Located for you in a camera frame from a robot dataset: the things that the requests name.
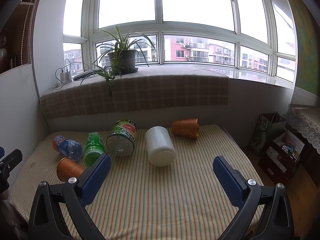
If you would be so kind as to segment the far orange paper cup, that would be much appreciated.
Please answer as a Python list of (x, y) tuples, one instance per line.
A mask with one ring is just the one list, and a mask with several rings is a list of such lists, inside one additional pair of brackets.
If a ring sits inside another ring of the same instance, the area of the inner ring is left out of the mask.
[(175, 120), (171, 124), (171, 129), (173, 135), (197, 139), (199, 136), (199, 120), (197, 118)]

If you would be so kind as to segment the white lace cloth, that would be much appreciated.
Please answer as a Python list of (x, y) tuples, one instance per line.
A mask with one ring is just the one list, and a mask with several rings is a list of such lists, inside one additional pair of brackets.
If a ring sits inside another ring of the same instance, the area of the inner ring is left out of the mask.
[(289, 108), (285, 116), (287, 123), (319, 153), (319, 108)]

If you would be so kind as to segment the dark paper shopping bag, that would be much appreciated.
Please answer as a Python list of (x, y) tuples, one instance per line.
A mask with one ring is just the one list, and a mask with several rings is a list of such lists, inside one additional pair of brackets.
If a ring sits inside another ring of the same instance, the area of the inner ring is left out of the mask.
[(286, 120), (278, 113), (259, 115), (249, 146), (259, 155), (267, 142), (285, 132)]

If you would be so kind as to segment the green landscape painting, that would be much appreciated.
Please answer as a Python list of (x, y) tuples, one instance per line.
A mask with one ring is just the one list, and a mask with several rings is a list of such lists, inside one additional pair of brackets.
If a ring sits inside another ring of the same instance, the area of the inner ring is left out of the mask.
[(296, 26), (296, 86), (319, 96), (319, 26), (302, 0), (288, 0)]

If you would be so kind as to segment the green tea plastic bottle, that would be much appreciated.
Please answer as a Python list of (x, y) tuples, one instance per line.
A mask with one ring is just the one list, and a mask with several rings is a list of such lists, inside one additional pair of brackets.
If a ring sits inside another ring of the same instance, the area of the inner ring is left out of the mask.
[(98, 132), (88, 133), (87, 144), (84, 150), (84, 163), (91, 167), (96, 160), (105, 153), (103, 139)]

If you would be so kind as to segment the white power strip chargers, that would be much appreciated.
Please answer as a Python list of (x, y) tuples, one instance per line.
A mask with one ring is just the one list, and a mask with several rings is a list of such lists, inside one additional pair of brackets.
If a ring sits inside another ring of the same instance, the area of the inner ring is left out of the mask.
[(55, 78), (57, 82), (54, 84), (54, 89), (59, 90), (64, 85), (70, 83), (72, 81), (71, 76), (71, 62), (69, 59), (65, 59), (65, 65), (63, 67), (57, 68), (55, 71)]

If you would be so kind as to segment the open cardboard box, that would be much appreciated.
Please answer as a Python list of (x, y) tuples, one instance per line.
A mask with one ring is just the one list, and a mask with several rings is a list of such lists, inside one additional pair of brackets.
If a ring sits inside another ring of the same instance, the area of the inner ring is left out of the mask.
[(276, 184), (286, 184), (296, 172), (305, 142), (287, 130), (263, 147), (259, 167)]

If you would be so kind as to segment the grapefruit green tea bottle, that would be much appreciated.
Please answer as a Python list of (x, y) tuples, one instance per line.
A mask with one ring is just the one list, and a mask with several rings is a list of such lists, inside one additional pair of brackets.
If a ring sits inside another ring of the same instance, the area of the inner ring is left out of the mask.
[(112, 155), (128, 157), (135, 150), (136, 124), (129, 119), (120, 119), (112, 128), (106, 146)]

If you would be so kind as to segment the blue orange plastic bottle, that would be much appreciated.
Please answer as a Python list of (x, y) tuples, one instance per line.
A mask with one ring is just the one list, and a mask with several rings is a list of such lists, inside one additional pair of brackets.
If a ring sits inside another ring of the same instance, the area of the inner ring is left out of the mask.
[(82, 157), (82, 146), (79, 142), (57, 135), (53, 140), (53, 149), (62, 156), (78, 162)]

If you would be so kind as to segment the black flat device windowsill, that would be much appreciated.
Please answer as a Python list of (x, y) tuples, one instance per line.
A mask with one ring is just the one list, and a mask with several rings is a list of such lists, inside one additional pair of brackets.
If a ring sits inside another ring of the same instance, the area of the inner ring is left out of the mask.
[(92, 74), (94, 74), (92, 70), (87, 70), (85, 72), (82, 72), (80, 74), (73, 76), (73, 81), (85, 79), (85, 78), (91, 76)]

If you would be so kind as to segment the near orange paper cup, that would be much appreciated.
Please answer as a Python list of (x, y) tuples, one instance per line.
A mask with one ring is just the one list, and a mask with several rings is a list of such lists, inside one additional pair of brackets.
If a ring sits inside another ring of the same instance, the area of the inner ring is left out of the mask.
[(79, 166), (71, 159), (62, 158), (57, 165), (56, 174), (60, 181), (66, 182), (69, 178), (78, 178), (84, 170), (83, 167)]

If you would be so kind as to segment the plaid windowsill blanket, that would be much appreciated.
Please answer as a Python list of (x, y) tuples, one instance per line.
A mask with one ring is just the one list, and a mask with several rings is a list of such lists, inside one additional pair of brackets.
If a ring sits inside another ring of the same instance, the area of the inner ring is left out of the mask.
[(41, 97), (47, 119), (185, 106), (227, 105), (229, 77), (201, 66), (141, 67), (109, 85), (96, 75)]

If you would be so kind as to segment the orange paper cup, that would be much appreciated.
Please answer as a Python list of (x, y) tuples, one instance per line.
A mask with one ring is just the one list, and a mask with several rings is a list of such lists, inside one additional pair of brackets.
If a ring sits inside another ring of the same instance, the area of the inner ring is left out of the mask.
[(66, 182), (69, 178), (78, 178), (84, 170), (83, 167), (79, 166), (71, 159), (62, 158), (57, 165), (56, 174), (60, 181)]
[(197, 139), (199, 136), (199, 120), (197, 118), (175, 120), (171, 124), (171, 129), (173, 135)]

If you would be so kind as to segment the white plastic cup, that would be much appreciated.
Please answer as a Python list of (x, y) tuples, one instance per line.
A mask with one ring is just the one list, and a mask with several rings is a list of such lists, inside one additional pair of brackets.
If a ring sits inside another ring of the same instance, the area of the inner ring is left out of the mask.
[(176, 158), (176, 150), (169, 132), (162, 126), (155, 126), (145, 134), (149, 162), (157, 167), (170, 165)]

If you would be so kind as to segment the potted spider plant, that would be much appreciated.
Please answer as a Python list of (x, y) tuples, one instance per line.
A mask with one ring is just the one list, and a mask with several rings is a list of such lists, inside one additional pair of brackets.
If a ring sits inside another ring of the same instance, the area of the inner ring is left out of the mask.
[(136, 54), (142, 55), (144, 62), (149, 65), (150, 61), (144, 53), (143, 46), (156, 51), (155, 42), (148, 35), (136, 31), (128, 31), (122, 34), (118, 26), (113, 30), (99, 28), (99, 32), (112, 38), (110, 42), (102, 42), (98, 45), (104, 50), (87, 68), (92, 75), (102, 77), (107, 83), (109, 97), (113, 96), (112, 88), (117, 76), (133, 74), (136, 70)]

